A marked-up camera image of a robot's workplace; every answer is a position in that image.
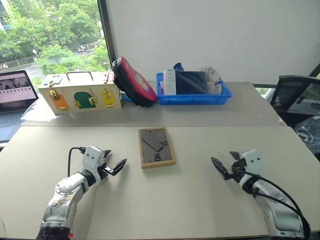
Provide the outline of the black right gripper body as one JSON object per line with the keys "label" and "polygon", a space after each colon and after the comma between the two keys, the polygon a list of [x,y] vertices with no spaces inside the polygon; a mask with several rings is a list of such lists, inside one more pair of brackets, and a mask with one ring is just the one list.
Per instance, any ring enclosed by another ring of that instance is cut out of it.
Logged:
{"label": "black right gripper body", "polygon": [[245,159],[240,159],[235,161],[232,166],[231,166],[231,171],[232,171],[232,178],[239,183],[240,180],[244,177],[245,172],[246,172],[246,160]]}

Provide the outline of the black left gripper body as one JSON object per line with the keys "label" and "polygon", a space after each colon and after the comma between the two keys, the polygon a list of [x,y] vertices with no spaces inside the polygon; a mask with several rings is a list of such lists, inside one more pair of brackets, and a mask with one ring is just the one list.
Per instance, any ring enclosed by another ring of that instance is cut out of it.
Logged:
{"label": "black left gripper body", "polygon": [[97,167],[97,172],[100,179],[103,180],[109,174],[109,167],[107,166],[107,163],[104,162],[103,164],[99,165]]}

